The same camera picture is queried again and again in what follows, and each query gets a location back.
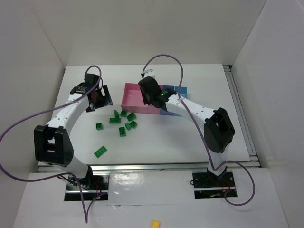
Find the green lego brick bottom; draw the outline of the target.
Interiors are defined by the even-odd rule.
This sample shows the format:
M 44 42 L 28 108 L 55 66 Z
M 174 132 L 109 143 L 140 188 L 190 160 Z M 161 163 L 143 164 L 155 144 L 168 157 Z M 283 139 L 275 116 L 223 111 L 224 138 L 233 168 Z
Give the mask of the green lego brick bottom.
M 102 146 L 102 147 L 100 147 L 97 151 L 94 152 L 94 156 L 95 156 L 96 158 L 99 158 L 99 157 L 101 157 L 105 152 L 107 152 L 107 148 L 104 147 L 104 146 Z

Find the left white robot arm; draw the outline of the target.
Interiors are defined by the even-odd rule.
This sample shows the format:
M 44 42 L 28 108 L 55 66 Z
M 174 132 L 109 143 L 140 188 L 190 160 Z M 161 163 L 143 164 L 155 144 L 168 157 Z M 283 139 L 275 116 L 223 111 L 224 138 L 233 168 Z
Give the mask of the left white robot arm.
M 86 73 L 84 82 L 71 90 L 66 106 L 46 125 L 34 129 L 37 161 L 58 166 L 79 179 L 93 175 L 92 169 L 74 155 L 69 136 L 84 111 L 92 112 L 113 104 L 107 86 L 100 83 L 99 75 Z

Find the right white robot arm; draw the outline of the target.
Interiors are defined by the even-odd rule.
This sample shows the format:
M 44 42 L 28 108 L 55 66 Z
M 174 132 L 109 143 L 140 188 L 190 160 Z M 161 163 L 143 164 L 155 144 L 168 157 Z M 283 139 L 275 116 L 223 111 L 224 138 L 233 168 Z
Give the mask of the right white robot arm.
M 138 82 L 145 105 L 175 113 L 193 121 L 202 138 L 209 158 L 208 172 L 220 177 L 227 170 L 227 150 L 235 129 L 227 111 L 203 107 L 176 91 L 160 89 L 157 81 L 148 76 Z

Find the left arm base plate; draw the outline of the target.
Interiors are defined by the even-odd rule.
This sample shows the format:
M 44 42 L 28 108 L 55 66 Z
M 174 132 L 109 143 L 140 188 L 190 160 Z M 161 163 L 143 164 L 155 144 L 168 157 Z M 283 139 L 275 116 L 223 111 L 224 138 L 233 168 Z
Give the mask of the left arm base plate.
M 108 201 L 109 175 L 96 175 L 93 183 L 81 184 L 84 201 Z M 64 201 L 81 201 L 80 188 L 71 175 L 67 178 Z

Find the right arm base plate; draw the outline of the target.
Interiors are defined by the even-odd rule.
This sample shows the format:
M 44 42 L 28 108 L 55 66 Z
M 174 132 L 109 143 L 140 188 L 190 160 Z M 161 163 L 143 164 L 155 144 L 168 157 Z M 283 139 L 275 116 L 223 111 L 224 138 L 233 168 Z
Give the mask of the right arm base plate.
M 193 173 L 190 184 L 195 199 L 235 198 L 238 196 L 232 172 L 226 172 L 220 180 L 212 179 L 206 172 Z

